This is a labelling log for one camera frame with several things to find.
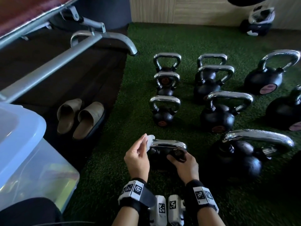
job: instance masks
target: slipper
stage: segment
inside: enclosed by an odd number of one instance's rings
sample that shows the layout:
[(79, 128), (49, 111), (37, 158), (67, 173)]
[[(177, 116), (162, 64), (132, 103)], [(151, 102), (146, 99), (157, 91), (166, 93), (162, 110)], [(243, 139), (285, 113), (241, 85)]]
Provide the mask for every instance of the slipper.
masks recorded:
[(74, 140), (83, 140), (90, 137), (104, 120), (104, 107), (100, 102), (93, 102), (80, 111), (77, 116), (79, 125), (73, 133)]
[(82, 106), (82, 100), (77, 98), (70, 101), (66, 101), (58, 108), (58, 134), (65, 134), (69, 132), (74, 124), (74, 118), (76, 113)]

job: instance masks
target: artificial turf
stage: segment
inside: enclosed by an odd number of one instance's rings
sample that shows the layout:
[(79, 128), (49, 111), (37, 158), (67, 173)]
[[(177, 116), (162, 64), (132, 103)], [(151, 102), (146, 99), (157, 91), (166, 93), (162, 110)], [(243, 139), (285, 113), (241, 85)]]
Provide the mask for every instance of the artificial turf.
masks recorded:
[[(235, 68), (235, 74), (222, 90), (243, 91), (241, 86), (247, 73), (272, 51), (269, 44), (257, 37), (241, 34), (236, 28), (135, 23), (130, 25), (128, 36), (139, 50), (139, 55), (127, 58), (118, 99), (99, 138), (99, 144), (81, 173), (80, 182), (65, 211), (67, 220), (111, 225), (118, 211), (117, 198), (129, 180), (123, 157), (144, 133), (153, 134), (157, 139), (182, 141), (200, 165), (206, 162), (210, 146), (220, 135), (200, 130), (199, 116), (203, 106), (194, 104), (192, 100), (197, 58), (204, 53), (228, 55), (227, 64)], [(156, 95), (153, 56), (159, 52), (177, 52), (182, 56), (177, 69), (181, 80), (174, 94), (182, 105), (176, 114), (177, 119), (168, 128), (155, 125), (148, 103)], [(278, 67), (282, 63), (275, 58), (270, 65)], [(262, 118), (273, 99), (287, 95), (298, 84), (297, 75), (297, 67), (288, 69), (282, 85), (275, 92), (255, 97), (254, 103), (236, 117), (234, 129), (262, 129), (283, 133), (295, 141), (296, 147), (290, 153), (266, 163), (262, 176), (253, 183), (239, 186), (220, 184), (214, 187), (208, 184), (222, 219), (229, 225), (300, 225), (301, 207), (298, 199), (290, 191), (289, 185), (284, 185), (279, 179), (279, 174), (291, 156), (299, 150), (301, 133), (271, 128)], [(206, 173), (206, 170), (201, 170), (200, 175)], [(183, 184), (172, 173), (151, 171), (148, 181), (149, 189), (155, 195), (164, 195), (166, 199), (171, 194), (183, 196)]]

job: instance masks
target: wooden wall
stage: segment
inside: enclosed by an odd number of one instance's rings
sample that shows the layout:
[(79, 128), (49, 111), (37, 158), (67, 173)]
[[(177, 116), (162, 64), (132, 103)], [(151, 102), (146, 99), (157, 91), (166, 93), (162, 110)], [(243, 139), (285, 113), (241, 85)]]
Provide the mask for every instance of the wooden wall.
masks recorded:
[[(254, 6), (227, 0), (130, 0), (133, 22), (238, 26)], [(274, 28), (301, 30), (301, 0), (266, 0), (275, 7)]]

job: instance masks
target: forearm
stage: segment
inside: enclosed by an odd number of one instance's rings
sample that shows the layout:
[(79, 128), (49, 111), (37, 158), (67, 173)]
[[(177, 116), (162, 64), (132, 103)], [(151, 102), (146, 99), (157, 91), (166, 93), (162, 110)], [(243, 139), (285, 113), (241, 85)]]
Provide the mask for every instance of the forearm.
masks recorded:
[(217, 212), (211, 207), (205, 207), (198, 211), (199, 226), (225, 226)]
[(137, 210), (124, 206), (119, 210), (112, 226), (137, 226), (138, 220), (139, 214)]

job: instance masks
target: transparent plastic container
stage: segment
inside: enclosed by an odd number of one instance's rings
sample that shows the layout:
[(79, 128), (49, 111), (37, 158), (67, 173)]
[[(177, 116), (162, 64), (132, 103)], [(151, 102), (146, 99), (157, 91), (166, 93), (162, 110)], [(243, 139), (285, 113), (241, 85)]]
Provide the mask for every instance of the transparent plastic container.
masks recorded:
[(0, 211), (33, 197), (66, 208), (79, 173), (43, 139), (45, 130), (35, 112), (0, 103)]

